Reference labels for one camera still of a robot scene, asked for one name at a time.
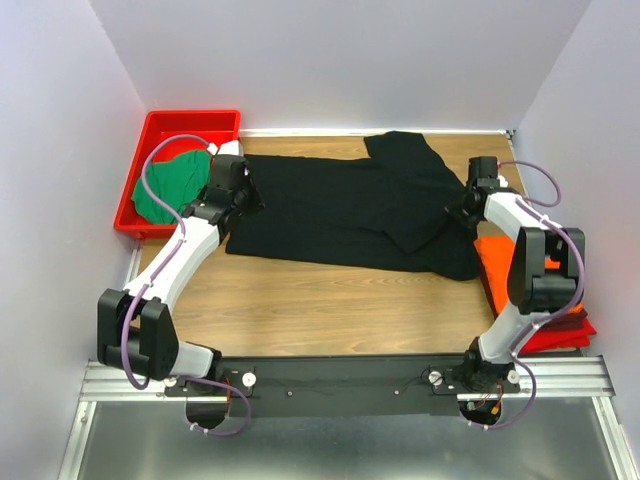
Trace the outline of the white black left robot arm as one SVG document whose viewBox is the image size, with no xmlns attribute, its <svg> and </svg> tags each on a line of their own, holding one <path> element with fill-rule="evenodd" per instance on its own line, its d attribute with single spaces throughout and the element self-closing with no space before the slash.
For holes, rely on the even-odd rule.
<svg viewBox="0 0 640 480">
<path fill-rule="evenodd" d="M 160 253 L 123 289 L 100 296 L 99 362 L 122 370 L 138 390 L 152 380 L 184 378 L 197 393 L 214 393 L 222 380 L 221 352 L 179 341 L 172 314 L 203 261 L 243 217 L 262 206 L 248 160 L 241 154 L 215 155 L 207 185 L 179 215 Z"/>
</svg>

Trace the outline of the black t shirt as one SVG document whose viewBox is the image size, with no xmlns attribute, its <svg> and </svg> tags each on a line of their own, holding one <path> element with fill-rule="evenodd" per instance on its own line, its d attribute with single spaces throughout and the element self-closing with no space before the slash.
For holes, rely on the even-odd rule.
<svg viewBox="0 0 640 480">
<path fill-rule="evenodd" d="M 477 277 L 475 230 L 447 207 L 464 186 L 424 136 L 365 138 L 356 160 L 248 156 L 264 209 L 241 220 L 229 254 Z"/>
</svg>

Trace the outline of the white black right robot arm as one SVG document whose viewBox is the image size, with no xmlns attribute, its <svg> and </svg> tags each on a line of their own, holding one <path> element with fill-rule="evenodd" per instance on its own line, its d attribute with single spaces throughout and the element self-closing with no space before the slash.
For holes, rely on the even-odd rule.
<svg viewBox="0 0 640 480">
<path fill-rule="evenodd" d="M 515 246 L 505 307 L 472 341 L 462 363 L 443 371 L 443 383 L 457 392 L 485 392 L 507 379 L 524 344 L 584 294 L 584 232 L 538 212 L 532 200 L 509 187 L 499 167 L 495 157 L 471 158 L 464 196 L 447 208 L 465 226 L 496 225 Z"/>
</svg>

